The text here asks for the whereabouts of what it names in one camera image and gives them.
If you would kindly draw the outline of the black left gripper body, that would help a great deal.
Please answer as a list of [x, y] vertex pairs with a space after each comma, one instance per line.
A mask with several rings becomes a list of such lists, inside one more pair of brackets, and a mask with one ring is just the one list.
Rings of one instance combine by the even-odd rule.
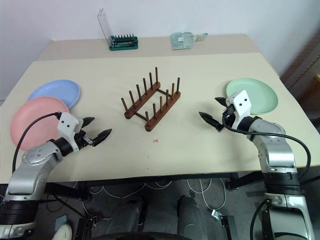
[[82, 129], [74, 135], [74, 141], [79, 151], [88, 145], [93, 145], [93, 140], [87, 137], [86, 132]]

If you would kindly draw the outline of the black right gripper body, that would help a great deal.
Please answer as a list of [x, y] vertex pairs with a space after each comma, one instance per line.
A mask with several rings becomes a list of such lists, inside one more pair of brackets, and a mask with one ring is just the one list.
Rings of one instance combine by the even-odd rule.
[[236, 108], [230, 104], [222, 113], [222, 124], [225, 128], [236, 128]]

